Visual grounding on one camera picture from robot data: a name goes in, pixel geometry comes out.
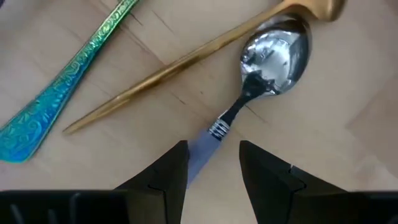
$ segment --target spoon handle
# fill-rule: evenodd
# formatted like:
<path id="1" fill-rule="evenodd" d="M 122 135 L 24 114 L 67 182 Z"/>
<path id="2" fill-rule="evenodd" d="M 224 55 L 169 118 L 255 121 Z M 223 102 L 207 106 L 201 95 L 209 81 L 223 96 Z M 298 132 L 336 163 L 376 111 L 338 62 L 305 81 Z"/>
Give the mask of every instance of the spoon handle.
<path id="1" fill-rule="evenodd" d="M 196 140 L 189 142 L 188 187 L 220 147 L 221 141 L 229 133 L 233 120 L 248 100 L 247 97 L 239 97 L 207 131 L 202 131 Z"/>
<path id="2" fill-rule="evenodd" d="M 139 0 L 122 0 L 54 80 L 0 129 L 0 160 L 24 162 L 39 148 L 88 66 Z"/>

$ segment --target black spoon handle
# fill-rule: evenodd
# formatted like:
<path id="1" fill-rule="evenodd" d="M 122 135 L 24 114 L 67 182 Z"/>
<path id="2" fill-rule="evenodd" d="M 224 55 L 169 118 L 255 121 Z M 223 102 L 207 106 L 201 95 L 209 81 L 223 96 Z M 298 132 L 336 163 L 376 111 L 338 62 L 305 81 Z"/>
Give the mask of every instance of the black spoon handle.
<path id="1" fill-rule="evenodd" d="M 250 97 L 241 95 L 230 109 L 225 111 L 216 122 L 209 128 L 208 132 L 216 139 L 221 141 L 229 132 L 229 128 L 232 125 L 239 110 L 250 101 Z"/>

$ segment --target black device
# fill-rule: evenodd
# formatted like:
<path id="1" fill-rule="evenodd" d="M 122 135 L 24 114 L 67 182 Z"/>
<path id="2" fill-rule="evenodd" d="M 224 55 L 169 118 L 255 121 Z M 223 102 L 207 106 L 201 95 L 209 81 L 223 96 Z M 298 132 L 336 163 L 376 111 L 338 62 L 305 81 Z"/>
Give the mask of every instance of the black device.
<path id="1" fill-rule="evenodd" d="M 188 157 L 181 141 L 114 190 L 1 192 L 0 223 L 180 223 Z M 346 192 L 248 141 L 239 159 L 258 223 L 398 223 L 397 192 Z"/>

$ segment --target gold spoon handle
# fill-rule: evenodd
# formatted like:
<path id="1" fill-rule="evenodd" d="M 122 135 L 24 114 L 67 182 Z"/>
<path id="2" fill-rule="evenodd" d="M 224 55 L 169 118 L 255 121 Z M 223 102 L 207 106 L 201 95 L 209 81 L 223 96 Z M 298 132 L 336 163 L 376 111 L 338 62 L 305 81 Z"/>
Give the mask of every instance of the gold spoon handle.
<path id="1" fill-rule="evenodd" d="M 182 70 L 185 70 L 194 63 L 208 57 L 209 55 L 213 54 L 222 47 L 228 45 L 232 41 L 242 37 L 250 30 L 255 29 L 256 27 L 258 27 L 259 25 L 261 25 L 263 22 L 270 19 L 271 17 L 285 11 L 291 5 L 292 3 L 290 1 L 283 1 L 280 4 L 276 5 L 273 9 L 258 14 L 257 16 L 251 18 L 250 20 L 241 24 L 237 28 L 228 31 L 227 33 L 199 47 L 198 49 L 194 50 L 188 55 L 178 59 L 177 61 L 174 61 L 173 63 L 167 65 L 164 68 L 161 68 L 160 70 L 156 71 L 152 75 L 143 79 L 139 83 L 136 83 L 129 89 L 125 90 L 118 96 L 104 103 L 97 109 L 93 110 L 84 117 L 80 118 L 78 121 L 75 121 L 73 124 L 71 124 L 69 127 L 67 127 L 64 130 L 64 133 L 71 134 L 76 130 L 86 126 L 87 124 L 90 124 L 96 121 L 97 119 L 102 118 L 107 114 L 110 114 L 111 112 L 120 108 L 122 105 L 125 105 L 126 103 L 131 101 L 133 96 L 164 82 L 166 79 L 174 76 L 175 74 L 181 72 Z"/>

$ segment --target engraved pattern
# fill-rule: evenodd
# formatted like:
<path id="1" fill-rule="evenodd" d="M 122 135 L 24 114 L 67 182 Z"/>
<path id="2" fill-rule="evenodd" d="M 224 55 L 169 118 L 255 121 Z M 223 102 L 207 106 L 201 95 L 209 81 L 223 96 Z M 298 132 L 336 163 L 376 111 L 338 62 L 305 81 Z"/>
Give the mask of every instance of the engraved pattern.
<path id="1" fill-rule="evenodd" d="M 86 69 L 139 0 L 122 0 L 55 79 L 0 129 L 0 160 L 24 162 L 46 137 Z"/>

